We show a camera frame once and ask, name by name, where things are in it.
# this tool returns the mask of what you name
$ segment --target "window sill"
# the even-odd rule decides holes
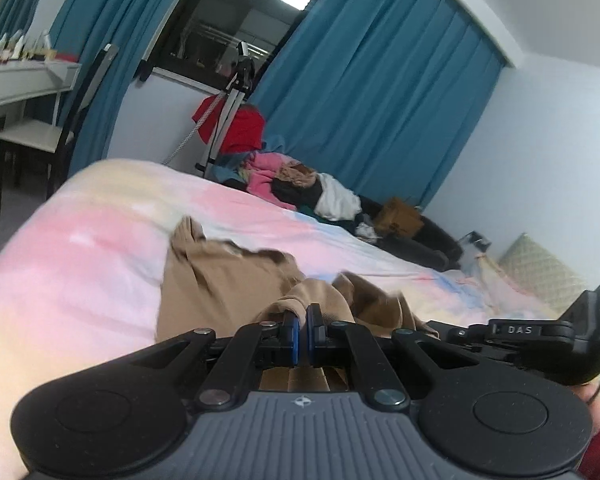
[[[157,75],[158,77],[161,77],[163,79],[167,79],[169,81],[174,81],[176,83],[180,83],[180,84],[182,84],[184,86],[188,86],[190,88],[195,88],[196,90],[200,90],[209,95],[216,95],[221,92],[217,88],[213,88],[212,86],[205,85],[204,83],[201,83],[199,81],[189,79],[188,77],[184,77],[183,75],[169,72],[168,70],[165,70],[160,67],[155,67],[154,70],[152,71],[152,74]]]

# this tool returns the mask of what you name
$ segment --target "pastel bedsheet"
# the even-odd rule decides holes
[[[291,253],[307,276],[332,280],[346,269],[401,290],[423,319],[536,314],[524,301],[496,312],[472,278],[401,261],[246,193],[148,162],[100,162],[62,186],[0,254],[0,479],[25,473],[9,431],[21,396],[152,344],[169,236],[183,215],[208,238]]]

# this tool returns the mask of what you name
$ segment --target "black cable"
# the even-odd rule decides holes
[[[594,400],[596,400],[596,397],[600,394],[600,384],[598,385],[598,387],[596,388],[595,393],[591,396],[591,398],[587,401],[588,405],[591,405],[591,403],[593,403]]]

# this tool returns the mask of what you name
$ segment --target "window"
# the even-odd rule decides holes
[[[224,89],[246,41],[262,77],[314,0],[180,0],[149,58],[158,66]]]

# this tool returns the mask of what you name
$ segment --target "chair seat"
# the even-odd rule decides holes
[[[34,119],[24,119],[0,132],[0,140],[27,146],[43,152],[55,153],[62,128]]]

